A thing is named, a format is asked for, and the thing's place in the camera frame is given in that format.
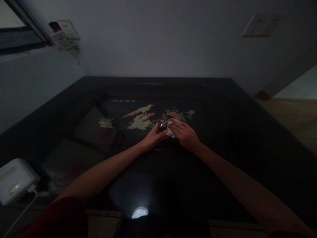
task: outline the wall socket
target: wall socket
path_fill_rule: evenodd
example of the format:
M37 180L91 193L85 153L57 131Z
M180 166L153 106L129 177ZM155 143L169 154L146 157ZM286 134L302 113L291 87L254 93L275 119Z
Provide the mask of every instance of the wall socket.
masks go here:
M76 44L68 37L68 35L66 35L65 32L61 30L53 34L51 37L65 50L70 50L76 46Z
M259 36L270 36L279 26L284 16L281 14L272 14L259 32Z
M72 40L80 39L70 20L57 20L56 22L59 24L61 30L68 36L68 38Z
M268 37L283 19L281 14L253 15L243 31L242 37Z

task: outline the bird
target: bird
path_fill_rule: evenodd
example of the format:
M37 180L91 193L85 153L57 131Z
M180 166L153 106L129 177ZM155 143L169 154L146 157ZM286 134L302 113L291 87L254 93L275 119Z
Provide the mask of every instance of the bird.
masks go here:
M152 106L154 106L154 105L148 104L146 107L141 107L141 108L139 108L139 109L137 109L137 110L135 110L135 111L123 116L122 118L125 118L127 116L133 116L133 115L135 115L135 114L137 114L139 112L142 112L142 114L144 114L146 111L150 110Z

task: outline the window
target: window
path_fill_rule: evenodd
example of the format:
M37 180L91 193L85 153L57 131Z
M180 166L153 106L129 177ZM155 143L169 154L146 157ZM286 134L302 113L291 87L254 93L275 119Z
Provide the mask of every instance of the window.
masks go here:
M19 0L0 0L0 54L51 45Z

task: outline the charging cable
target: charging cable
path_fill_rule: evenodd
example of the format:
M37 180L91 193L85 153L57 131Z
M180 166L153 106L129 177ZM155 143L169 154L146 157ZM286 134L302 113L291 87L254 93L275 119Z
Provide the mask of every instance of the charging cable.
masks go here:
M18 220L21 218L21 216L22 216L22 215L25 213L25 211L31 206L31 204L37 199L38 193L37 193L37 191L36 191L36 189L35 189L35 185L30 186L30 187L27 189L27 191L28 191L29 193L33 192L33 193L35 194L34 199L32 200L32 202L31 202L29 205L27 205L27 207L23 210L23 212L19 215L19 217L16 219L16 221L12 224L12 226L10 227L10 229L7 231L7 233L6 233L2 238L5 238L5 237L9 234L9 232L12 230L12 228L13 228L14 225L18 222Z

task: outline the hand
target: hand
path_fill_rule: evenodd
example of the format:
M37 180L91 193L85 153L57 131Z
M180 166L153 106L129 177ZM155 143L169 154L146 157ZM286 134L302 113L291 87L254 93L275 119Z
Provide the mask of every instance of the hand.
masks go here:
M169 129L177 136L179 143L188 151L196 154L200 150L203 144L199 141L196 132L187 123L178 123L172 120L173 124L169 126Z
M139 143L144 149L144 151L149 151L158 145L162 140L168 138L166 135L167 130L158 133L159 123L155 124L155 127L147 134L147 136Z

